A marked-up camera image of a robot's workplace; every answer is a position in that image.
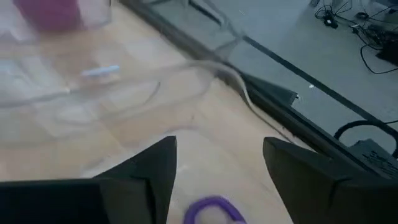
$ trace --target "pink object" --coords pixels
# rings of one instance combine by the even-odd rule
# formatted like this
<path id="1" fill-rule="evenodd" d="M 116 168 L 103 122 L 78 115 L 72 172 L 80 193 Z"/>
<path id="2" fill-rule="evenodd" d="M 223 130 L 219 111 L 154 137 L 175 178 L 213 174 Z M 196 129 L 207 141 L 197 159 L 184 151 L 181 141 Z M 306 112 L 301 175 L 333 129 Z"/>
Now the pink object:
<path id="1" fill-rule="evenodd" d="M 14 0 L 28 23 L 40 31 L 66 31 L 81 25 L 78 0 Z"/>

